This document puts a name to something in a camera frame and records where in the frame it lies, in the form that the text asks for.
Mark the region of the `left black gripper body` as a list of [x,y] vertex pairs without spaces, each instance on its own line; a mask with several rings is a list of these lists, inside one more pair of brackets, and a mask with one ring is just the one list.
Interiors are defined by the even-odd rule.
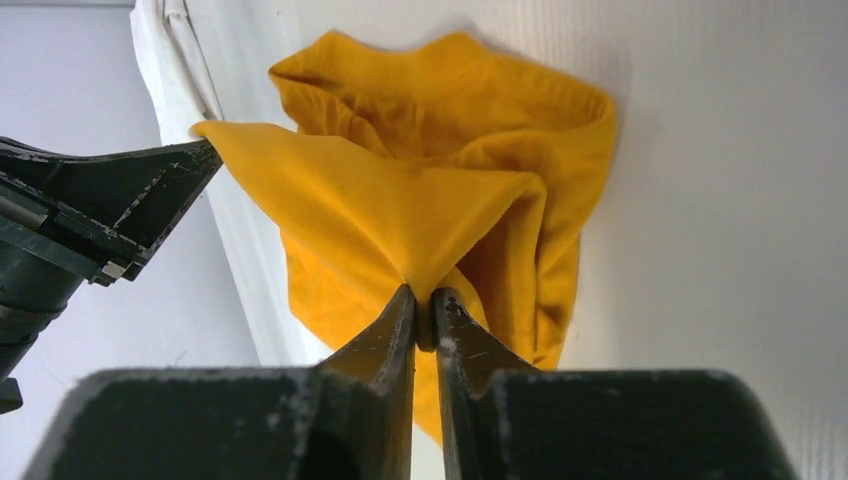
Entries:
[[12,371],[41,332],[66,309],[87,277],[87,257],[72,235],[1,220],[1,412],[22,407]]

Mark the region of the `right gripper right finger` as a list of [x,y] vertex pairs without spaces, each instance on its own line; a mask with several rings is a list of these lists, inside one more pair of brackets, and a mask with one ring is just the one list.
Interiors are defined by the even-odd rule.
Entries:
[[761,402],[721,370],[543,371],[432,297],[450,479],[793,479]]

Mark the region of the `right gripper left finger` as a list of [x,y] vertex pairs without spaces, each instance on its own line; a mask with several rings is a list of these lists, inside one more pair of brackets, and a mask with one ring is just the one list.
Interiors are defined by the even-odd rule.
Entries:
[[406,479],[416,303],[307,367],[105,370],[66,397],[28,479]]

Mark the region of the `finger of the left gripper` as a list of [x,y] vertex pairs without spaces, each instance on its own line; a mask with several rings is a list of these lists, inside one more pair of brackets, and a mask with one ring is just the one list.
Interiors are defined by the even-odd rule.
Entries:
[[1,140],[1,239],[90,283],[134,280],[222,165],[206,140],[99,156]]

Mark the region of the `yellow t shirt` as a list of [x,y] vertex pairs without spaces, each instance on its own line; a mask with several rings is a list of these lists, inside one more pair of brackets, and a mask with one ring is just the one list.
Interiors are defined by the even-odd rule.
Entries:
[[463,32],[388,51],[333,31],[269,76],[295,130],[193,132],[278,226],[293,315],[337,349],[399,286],[420,301],[450,287],[518,356],[554,368],[613,157],[612,97]]

